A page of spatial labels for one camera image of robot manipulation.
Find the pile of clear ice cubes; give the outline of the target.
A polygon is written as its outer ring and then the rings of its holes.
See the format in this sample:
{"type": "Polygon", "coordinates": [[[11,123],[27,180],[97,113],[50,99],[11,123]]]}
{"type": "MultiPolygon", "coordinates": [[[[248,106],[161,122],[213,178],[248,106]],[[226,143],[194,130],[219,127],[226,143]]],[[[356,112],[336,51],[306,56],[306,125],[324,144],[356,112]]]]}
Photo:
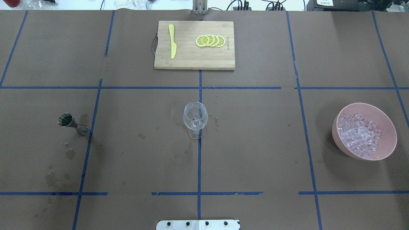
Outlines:
{"type": "Polygon", "coordinates": [[[337,130],[342,142],[359,157],[369,159],[378,149],[382,131],[377,122],[365,118],[362,113],[339,118],[337,130]]]}

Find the yellow plastic knife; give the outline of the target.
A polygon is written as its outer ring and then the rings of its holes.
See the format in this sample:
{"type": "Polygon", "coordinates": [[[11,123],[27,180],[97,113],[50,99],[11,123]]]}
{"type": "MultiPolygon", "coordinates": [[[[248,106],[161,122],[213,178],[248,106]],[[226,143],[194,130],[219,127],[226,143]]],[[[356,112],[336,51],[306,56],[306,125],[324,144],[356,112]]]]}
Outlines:
{"type": "Polygon", "coordinates": [[[171,59],[174,59],[177,53],[177,48],[178,48],[175,42],[175,26],[173,24],[169,24],[168,31],[170,35],[171,59]]]}

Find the steel double jigger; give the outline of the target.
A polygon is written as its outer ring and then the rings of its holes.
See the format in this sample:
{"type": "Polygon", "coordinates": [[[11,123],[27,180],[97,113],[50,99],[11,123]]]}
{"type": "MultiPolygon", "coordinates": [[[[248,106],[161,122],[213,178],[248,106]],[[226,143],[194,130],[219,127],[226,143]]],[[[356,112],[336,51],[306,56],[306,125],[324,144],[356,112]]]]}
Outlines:
{"type": "Polygon", "coordinates": [[[58,125],[61,127],[72,127],[80,136],[85,136],[89,132],[89,128],[83,124],[77,124],[72,114],[63,113],[57,119],[58,125]]]}

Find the clear wine glass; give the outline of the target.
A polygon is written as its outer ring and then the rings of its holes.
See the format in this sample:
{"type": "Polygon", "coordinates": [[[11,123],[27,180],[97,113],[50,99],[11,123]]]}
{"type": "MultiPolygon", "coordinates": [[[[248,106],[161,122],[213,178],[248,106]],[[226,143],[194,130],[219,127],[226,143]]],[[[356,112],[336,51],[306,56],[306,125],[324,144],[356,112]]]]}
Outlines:
{"type": "Polygon", "coordinates": [[[205,135],[208,111],[202,103],[190,102],[184,108],[183,121],[187,127],[188,136],[194,140],[200,140],[205,135]]]}

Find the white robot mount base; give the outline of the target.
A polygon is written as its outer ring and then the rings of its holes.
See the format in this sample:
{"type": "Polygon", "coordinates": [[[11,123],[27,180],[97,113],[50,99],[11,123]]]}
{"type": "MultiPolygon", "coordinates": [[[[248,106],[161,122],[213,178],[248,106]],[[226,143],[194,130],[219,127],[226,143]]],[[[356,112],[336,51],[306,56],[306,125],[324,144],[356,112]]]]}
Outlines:
{"type": "Polygon", "coordinates": [[[240,230],[239,220],[163,220],[156,225],[156,230],[240,230]]]}

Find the red bottle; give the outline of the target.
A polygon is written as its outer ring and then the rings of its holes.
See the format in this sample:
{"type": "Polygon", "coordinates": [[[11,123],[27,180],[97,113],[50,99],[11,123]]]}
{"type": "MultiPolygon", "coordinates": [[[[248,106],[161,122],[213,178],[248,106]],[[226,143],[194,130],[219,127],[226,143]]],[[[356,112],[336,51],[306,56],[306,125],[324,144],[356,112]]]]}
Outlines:
{"type": "Polygon", "coordinates": [[[3,0],[3,2],[10,8],[19,6],[20,0],[3,0]]]}

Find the bamboo cutting board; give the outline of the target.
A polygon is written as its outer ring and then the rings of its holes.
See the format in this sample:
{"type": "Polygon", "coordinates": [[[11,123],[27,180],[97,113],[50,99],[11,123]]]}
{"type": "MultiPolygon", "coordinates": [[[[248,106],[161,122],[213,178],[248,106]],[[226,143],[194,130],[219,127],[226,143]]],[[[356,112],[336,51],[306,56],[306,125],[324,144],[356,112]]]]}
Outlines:
{"type": "Polygon", "coordinates": [[[229,70],[236,68],[234,23],[232,21],[159,21],[158,44],[155,50],[155,69],[169,70],[229,70]],[[168,26],[175,26],[177,53],[171,59],[171,45],[168,26]],[[225,45],[198,47],[199,35],[222,35],[225,45]]]}

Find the lemon slice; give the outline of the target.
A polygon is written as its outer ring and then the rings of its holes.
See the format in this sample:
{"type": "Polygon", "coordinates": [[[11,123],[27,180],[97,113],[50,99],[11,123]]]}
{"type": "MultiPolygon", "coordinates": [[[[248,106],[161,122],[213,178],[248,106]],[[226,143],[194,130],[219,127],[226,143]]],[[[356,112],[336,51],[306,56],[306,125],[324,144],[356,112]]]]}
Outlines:
{"type": "Polygon", "coordinates": [[[207,35],[199,35],[195,40],[195,43],[198,47],[205,47],[209,45],[209,42],[210,38],[207,35]]]}
{"type": "Polygon", "coordinates": [[[218,35],[212,35],[213,36],[213,42],[210,45],[211,47],[216,47],[217,45],[219,45],[219,36],[218,35]]]}
{"type": "Polygon", "coordinates": [[[216,35],[217,38],[217,44],[215,47],[221,48],[225,45],[226,39],[222,35],[216,35]]]}
{"type": "Polygon", "coordinates": [[[217,41],[217,38],[215,37],[215,35],[207,34],[206,36],[208,37],[208,44],[206,46],[214,47],[217,41]]]}

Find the pink bowl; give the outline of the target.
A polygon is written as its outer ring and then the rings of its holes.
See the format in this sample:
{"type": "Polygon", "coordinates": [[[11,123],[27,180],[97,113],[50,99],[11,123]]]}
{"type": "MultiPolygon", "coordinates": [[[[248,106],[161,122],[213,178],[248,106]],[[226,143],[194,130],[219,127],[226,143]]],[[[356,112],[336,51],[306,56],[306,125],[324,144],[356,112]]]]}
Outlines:
{"type": "Polygon", "coordinates": [[[395,150],[397,145],[397,132],[391,119],[377,107],[367,103],[353,103],[345,106],[332,125],[332,138],[339,149],[346,155],[359,160],[366,161],[378,161],[389,157],[395,150]],[[354,115],[356,113],[362,113],[365,118],[377,122],[379,129],[382,131],[378,141],[378,149],[372,157],[365,159],[352,153],[348,147],[343,143],[337,130],[337,123],[339,118],[347,116],[349,114],[354,115]]]}

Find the aluminium frame post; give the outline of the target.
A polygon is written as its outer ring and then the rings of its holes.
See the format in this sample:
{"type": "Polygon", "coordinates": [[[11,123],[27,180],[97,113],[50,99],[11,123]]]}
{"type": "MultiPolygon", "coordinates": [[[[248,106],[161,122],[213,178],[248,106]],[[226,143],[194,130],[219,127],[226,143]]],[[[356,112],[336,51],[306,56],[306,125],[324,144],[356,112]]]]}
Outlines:
{"type": "Polygon", "coordinates": [[[206,15],[208,14],[208,6],[207,0],[193,0],[193,9],[192,9],[192,14],[193,15],[206,15]]]}

